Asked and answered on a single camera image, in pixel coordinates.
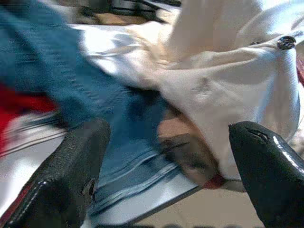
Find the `white fabric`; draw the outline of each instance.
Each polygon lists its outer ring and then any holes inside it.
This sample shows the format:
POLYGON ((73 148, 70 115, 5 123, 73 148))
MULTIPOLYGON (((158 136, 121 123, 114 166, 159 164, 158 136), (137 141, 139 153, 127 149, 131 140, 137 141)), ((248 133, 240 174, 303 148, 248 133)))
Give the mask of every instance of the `white fabric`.
POLYGON ((239 179, 229 124, 256 121, 287 141, 297 129, 296 49, 280 50, 276 42, 286 35, 297 44, 304 39, 304 1, 188 0, 180 15, 159 15, 170 24, 126 27, 132 40, 127 49, 121 41, 118 49, 105 48, 95 31, 85 32, 95 45, 85 39, 83 50, 108 73, 106 62, 112 63, 122 72, 112 75, 123 83, 158 89, 199 127, 221 174, 239 179))

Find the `blue denim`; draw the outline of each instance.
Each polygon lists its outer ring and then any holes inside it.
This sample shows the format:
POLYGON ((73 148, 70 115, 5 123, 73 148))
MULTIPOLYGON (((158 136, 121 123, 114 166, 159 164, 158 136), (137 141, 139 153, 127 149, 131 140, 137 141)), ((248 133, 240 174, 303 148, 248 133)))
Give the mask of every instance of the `blue denim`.
POLYGON ((45 93, 70 127, 95 117, 111 126, 95 198, 98 202, 106 200, 100 194, 104 186, 110 197, 118 190, 149 182, 156 174, 159 180, 167 174, 162 168, 173 166, 162 157, 164 166, 141 174, 144 161, 159 154, 157 126, 166 103, 158 92, 125 87, 89 64, 79 53, 78 42, 78 32, 42 3, 25 0, 0 5, 1 83, 21 93, 45 93), (121 178, 125 185, 117 189, 121 178))

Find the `tiled floor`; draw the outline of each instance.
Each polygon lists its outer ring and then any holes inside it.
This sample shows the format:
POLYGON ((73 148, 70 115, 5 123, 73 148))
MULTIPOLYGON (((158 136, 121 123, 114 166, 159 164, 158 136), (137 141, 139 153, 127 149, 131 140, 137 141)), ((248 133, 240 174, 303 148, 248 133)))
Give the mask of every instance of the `tiled floor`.
POLYGON ((228 190, 201 190, 138 224, 156 228, 168 224, 183 228, 263 227, 248 195, 228 190))

